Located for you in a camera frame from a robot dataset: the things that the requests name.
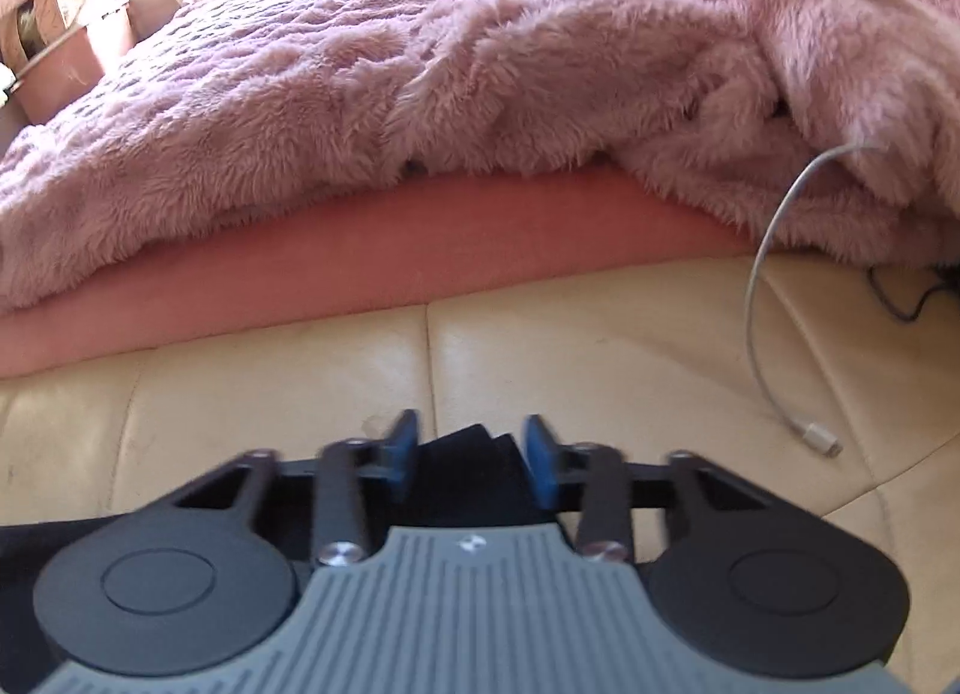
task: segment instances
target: beige leather surface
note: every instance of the beige leather surface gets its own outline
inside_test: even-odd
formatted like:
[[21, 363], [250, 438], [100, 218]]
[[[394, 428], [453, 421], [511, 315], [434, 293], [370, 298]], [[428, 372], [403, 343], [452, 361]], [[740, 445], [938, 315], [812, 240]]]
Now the beige leather surface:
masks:
[[[743, 357], [747, 259], [621, 269], [371, 315], [195, 341], [0, 383], [0, 522], [128, 510], [253, 446], [292, 458], [378, 434], [545, 414], [632, 459], [696, 450], [891, 555], [912, 592], [892, 667], [916, 691], [960, 675], [960, 307], [895, 322], [861, 272], [771, 259], [757, 336], [769, 379], [845, 451], [789, 437]], [[883, 282], [907, 306], [925, 274]], [[637, 515], [642, 554], [661, 547]]]

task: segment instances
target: gray ribbed panel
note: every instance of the gray ribbed panel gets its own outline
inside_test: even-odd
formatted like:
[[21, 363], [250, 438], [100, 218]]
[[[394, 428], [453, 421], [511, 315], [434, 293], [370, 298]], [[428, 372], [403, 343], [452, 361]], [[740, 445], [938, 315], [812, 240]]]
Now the gray ribbed panel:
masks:
[[378, 555], [313, 577], [266, 642], [205, 673], [124, 680], [77, 664], [37, 694], [904, 694], [880, 664], [769, 681], [706, 659], [658, 619], [624, 564], [556, 526], [393, 529]]

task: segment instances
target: textured pink blanket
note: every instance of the textured pink blanket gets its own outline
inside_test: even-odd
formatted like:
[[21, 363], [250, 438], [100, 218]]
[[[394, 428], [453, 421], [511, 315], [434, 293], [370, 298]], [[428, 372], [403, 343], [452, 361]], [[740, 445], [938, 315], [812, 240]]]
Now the textured pink blanket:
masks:
[[960, 32], [912, 0], [198, 0], [0, 164], [0, 310], [411, 169], [598, 151], [757, 231], [816, 151], [871, 141], [781, 239], [957, 260], [958, 87]]

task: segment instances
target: black cable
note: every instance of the black cable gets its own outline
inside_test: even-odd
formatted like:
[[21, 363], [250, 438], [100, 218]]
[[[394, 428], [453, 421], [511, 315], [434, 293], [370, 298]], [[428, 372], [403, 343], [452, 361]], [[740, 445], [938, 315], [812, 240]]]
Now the black cable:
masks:
[[943, 282], [927, 288], [923, 292], [923, 296], [920, 297], [920, 301], [918, 301], [917, 305], [913, 308], [913, 312], [910, 313], [904, 312], [904, 310], [901, 310], [900, 307], [890, 301], [889, 296], [887, 296], [885, 291], [880, 287], [880, 282], [877, 282], [877, 267], [867, 269], [867, 282], [870, 283], [870, 287], [880, 300], [880, 303], [886, 307], [887, 311], [893, 317], [896, 317], [901, 323], [913, 323], [920, 317], [920, 313], [923, 312], [923, 307], [926, 306], [930, 296], [934, 296], [935, 293], [957, 293], [957, 295], [960, 296], [960, 282], [957, 280], [955, 271], [944, 269], [943, 271], [937, 271], [937, 274]]

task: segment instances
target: pink bed sheet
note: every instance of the pink bed sheet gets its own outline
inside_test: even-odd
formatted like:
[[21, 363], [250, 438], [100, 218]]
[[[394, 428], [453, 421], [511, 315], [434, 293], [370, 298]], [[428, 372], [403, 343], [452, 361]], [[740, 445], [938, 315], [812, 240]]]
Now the pink bed sheet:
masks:
[[635, 264], [750, 253], [748, 237], [612, 166], [445, 175], [157, 245], [0, 317], [0, 377], [280, 323]]

